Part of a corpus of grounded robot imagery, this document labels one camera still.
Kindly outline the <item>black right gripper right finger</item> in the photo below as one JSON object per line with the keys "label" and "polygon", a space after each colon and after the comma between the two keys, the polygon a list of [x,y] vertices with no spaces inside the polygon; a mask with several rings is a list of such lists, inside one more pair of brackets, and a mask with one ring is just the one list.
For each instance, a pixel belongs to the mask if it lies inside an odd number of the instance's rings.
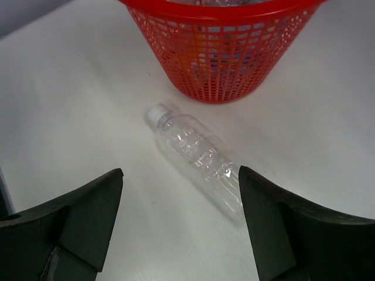
{"label": "black right gripper right finger", "polygon": [[374,220],[313,203],[248,167],[240,195],[260,280],[374,280]]}

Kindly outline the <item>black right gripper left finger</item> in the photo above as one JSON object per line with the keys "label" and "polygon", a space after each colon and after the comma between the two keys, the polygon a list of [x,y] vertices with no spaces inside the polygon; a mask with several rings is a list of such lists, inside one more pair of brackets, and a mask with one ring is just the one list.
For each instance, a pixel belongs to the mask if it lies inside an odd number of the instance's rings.
{"label": "black right gripper left finger", "polygon": [[1,218],[1,280],[95,280],[120,205],[120,168]]}

